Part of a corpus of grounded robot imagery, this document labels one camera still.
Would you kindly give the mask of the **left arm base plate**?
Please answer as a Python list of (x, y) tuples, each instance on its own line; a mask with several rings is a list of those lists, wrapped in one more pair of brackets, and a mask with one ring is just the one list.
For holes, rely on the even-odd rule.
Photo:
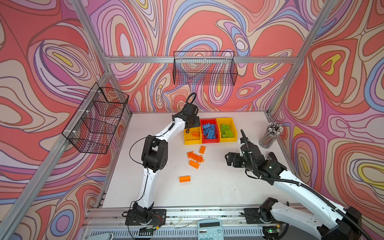
[(161, 227), (166, 223), (166, 216), (166, 209), (152, 209), (144, 212), (129, 210), (127, 212), (125, 225)]

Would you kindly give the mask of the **orange lego brick studs up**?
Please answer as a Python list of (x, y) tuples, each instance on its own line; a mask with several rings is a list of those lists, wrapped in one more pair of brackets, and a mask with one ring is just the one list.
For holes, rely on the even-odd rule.
[(205, 146), (201, 146), (200, 150), (199, 150), (199, 153), (203, 155), (205, 153), (205, 151), (206, 151), (206, 147)]

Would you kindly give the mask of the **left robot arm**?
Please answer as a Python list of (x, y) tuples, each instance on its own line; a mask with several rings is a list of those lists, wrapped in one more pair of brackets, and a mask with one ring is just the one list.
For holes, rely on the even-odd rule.
[(141, 224), (151, 221), (158, 176), (168, 162), (169, 142), (179, 133), (189, 132), (191, 128), (200, 126), (199, 109), (194, 104), (196, 97), (196, 93), (190, 94), (182, 110), (172, 115), (169, 125), (158, 134), (144, 138), (141, 156), (144, 179), (139, 199), (132, 203), (128, 219)]

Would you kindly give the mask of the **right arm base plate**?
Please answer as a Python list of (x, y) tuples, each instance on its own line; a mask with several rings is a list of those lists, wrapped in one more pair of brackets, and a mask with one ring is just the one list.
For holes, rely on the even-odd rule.
[(259, 208), (244, 208), (241, 216), (245, 217), (247, 224), (284, 225), (285, 222), (275, 220), (271, 215), (259, 212)]

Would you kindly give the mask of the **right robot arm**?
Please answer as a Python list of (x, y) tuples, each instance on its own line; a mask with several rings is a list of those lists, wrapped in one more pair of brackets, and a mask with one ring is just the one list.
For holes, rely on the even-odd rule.
[(225, 155), (227, 165), (245, 170), (247, 177), (262, 180), (287, 193), (309, 210), (298, 211), (274, 198), (267, 198), (255, 213), (245, 213), (248, 220), (270, 224), (283, 222), (319, 240), (367, 240), (371, 236), (362, 227), (362, 214), (353, 207), (339, 205), (299, 180), (272, 152), (262, 155), (244, 133), (240, 151)]

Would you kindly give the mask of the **orange lego brick front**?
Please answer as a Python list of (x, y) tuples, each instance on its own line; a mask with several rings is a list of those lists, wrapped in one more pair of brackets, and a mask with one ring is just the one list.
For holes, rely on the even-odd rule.
[(180, 181), (180, 183), (190, 182), (191, 177), (190, 176), (182, 176), (182, 177), (179, 177), (179, 181)]

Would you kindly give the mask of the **orange lego brick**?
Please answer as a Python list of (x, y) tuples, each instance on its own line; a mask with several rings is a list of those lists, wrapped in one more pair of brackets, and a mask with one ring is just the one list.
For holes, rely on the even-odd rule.
[(193, 161), (193, 160), (189, 161), (189, 165), (195, 169), (198, 169), (200, 167), (200, 164), (198, 162)]
[(182, 177), (179, 177), (179, 181), (180, 181), (180, 183), (190, 182), (191, 177), (190, 176), (182, 176)]
[(192, 136), (193, 136), (193, 137), (196, 137), (196, 138), (199, 138), (199, 137), (200, 137), (200, 133), (199, 133), (199, 132), (196, 132), (196, 131), (193, 131), (193, 132), (192, 132)]

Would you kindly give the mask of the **green lego brick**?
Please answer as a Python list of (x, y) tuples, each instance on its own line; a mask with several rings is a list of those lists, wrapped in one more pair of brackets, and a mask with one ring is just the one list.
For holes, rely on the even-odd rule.
[(222, 124), (221, 125), (221, 138), (233, 138), (233, 132), (230, 125)]

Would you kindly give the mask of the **orange lego chassis plate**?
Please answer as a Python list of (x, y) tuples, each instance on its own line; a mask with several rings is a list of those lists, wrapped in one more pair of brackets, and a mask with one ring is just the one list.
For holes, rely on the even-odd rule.
[(188, 156), (189, 159), (194, 160), (194, 161), (196, 161), (198, 163), (203, 163), (204, 162), (203, 157), (201, 155), (195, 154), (193, 151), (188, 152), (187, 156)]

